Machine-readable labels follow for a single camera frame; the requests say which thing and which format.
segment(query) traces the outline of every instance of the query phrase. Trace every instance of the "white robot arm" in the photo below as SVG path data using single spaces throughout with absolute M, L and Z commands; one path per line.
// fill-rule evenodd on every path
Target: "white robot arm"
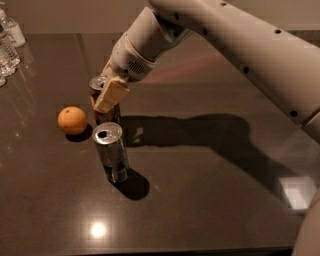
M 122 35 L 104 74 L 142 80 L 194 31 L 320 143 L 319 48 L 221 0 L 149 2 L 153 10 L 146 7 Z

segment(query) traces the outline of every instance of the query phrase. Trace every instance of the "wall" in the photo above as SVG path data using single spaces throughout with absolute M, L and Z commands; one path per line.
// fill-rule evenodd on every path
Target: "wall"
M 227 1 L 286 30 L 320 30 L 317 0 Z M 121 33 L 147 0 L 7 0 L 27 34 Z

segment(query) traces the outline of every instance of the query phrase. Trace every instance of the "silver can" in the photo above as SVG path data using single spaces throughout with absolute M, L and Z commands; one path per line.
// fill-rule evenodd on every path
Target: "silver can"
M 120 125 L 103 123 L 94 129 L 92 137 L 108 180 L 112 183 L 126 180 L 129 163 Z

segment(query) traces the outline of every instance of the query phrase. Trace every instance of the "reflective tabletop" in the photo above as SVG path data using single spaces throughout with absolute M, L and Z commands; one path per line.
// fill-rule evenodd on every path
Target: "reflective tabletop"
M 130 84 L 120 108 L 131 169 L 113 185 L 91 138 L 88 84 L 120 35 L 26 37 L 0 88 L 1 255 L 294 245 L 304 213 L 284 192 L 299 178 L 319 184 L 320 147 L 204 39 Z M 57 125 L 67 106 L 88 116 L 81 136 Z

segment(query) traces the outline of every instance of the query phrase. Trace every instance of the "table surface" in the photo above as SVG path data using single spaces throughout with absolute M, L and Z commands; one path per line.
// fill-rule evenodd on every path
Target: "table surface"
M 130 85 L 121 126 L 132 170 L 107 181 L 87 89 L 119 36 L 27 35 L 18 49 L 0 88 L 0 254 L 293 246 L 304 216 L 279 178 L 319 184 L 320 147 L 198 35 Z M 57 125 L 70 105 L 88 115 L 82 137 Z

